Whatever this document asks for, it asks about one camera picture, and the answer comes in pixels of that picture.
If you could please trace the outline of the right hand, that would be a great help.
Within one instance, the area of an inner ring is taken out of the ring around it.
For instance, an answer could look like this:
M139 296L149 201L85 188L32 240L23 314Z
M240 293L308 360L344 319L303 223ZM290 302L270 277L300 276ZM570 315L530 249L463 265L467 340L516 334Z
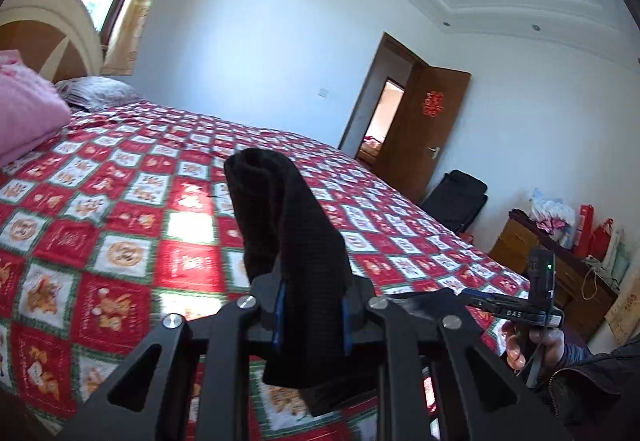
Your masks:
M544 353L543 369L555 369L564 357L565 335L562 329L528 329L523 324L508 321L502 325L501 333L506 343L506 363L514 371L523 371L536 350Z

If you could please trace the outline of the right forearm dark sleeve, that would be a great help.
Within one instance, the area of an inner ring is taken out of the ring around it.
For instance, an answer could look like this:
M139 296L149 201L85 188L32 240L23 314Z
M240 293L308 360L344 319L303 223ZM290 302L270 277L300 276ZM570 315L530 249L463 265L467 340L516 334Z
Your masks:
M600 354L568 343L535 393L575 440L637 440L639 337Z

